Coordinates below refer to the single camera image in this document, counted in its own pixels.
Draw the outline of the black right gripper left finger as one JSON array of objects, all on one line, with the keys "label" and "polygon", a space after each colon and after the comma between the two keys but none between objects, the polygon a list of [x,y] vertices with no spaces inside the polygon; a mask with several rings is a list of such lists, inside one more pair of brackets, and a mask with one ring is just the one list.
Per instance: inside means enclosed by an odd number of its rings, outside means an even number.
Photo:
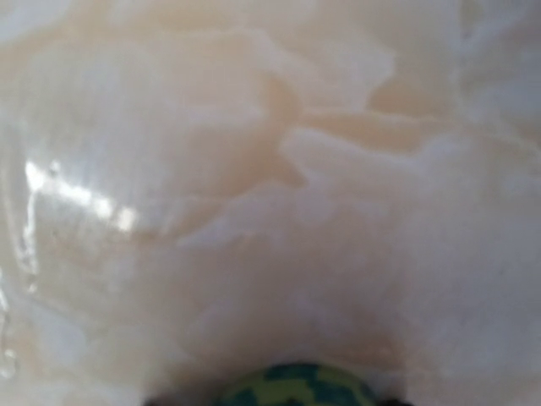
[{"label": "black right gripper left finger", "polygon": [[165,395],[147,398],[142,403],[142,406],[168,406],[168,405],[169,405],[169,397]]}]

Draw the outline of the green chip stack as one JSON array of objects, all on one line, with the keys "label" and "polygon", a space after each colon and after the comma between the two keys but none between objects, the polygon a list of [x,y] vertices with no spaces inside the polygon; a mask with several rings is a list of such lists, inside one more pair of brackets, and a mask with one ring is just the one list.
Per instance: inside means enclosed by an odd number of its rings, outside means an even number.
[{"label": "green chip stack", "polygon": [[274,365],[257,370],[226,389],[216,405],[377,404],[371,388],[354,374],[314,363]]}]

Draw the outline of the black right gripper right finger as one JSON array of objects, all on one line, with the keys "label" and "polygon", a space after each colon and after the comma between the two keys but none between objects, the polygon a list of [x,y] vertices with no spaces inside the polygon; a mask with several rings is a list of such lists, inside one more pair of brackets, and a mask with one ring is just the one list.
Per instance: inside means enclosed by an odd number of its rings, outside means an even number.
[{"label": "black right gripper right finger", "polygon": [[378,402],[378,406],[413,406],[408,401],[400,398],[386,398]]}]

